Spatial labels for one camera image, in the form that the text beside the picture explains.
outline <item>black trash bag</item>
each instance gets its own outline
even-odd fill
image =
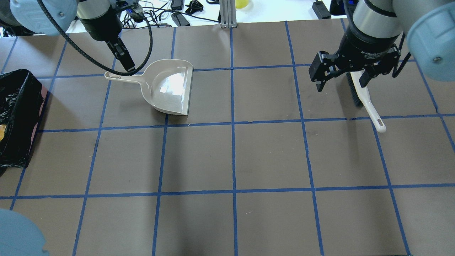
[[[0,75],[0,125],[6,125],[0,141],[0,167],[28,166],[33,130],[44,101],[41,89],[42,84],[26,69]]]

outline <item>black bristles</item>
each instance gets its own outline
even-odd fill
[[[357,95],[357,91],[355,90],[355,86],[354,86],[354,81],[352,81],[352,76],[351,76],[351,73],[346,73],[346,77],[348,78],[348,84],[349,84],[349,88],[351,88],[351,95],[352,95],[352,100],[354,101],[354,105],[358,108],[361,108],[363,107],[363,103],[362,101],[360,100],[359,96]]]

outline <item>light blue object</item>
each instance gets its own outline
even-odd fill
[[[425,75],[439,81],[455,81],[455,2],[422,16],[406,39]]]
[[[43,3],[57,24],[66,31],[76,17],[78,1],[43,0]],[[31,31],[49,36],[59,35],[36,0],[11,0],[10,8],[14,17]]]
[[[17,212],[0,209],[1,256],[49,256],[43,251],[43,234],[29,219]]]

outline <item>yellow object in trash bin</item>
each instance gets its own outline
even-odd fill
[[[235,0],[235,9],[242,9],[248,5],[249,0]]]
[[[5,137],[6,124],[0,124],[0,141]]]

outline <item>metal post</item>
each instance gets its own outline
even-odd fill
[[[237,27],[235,0],[220,0],[221,27]]]

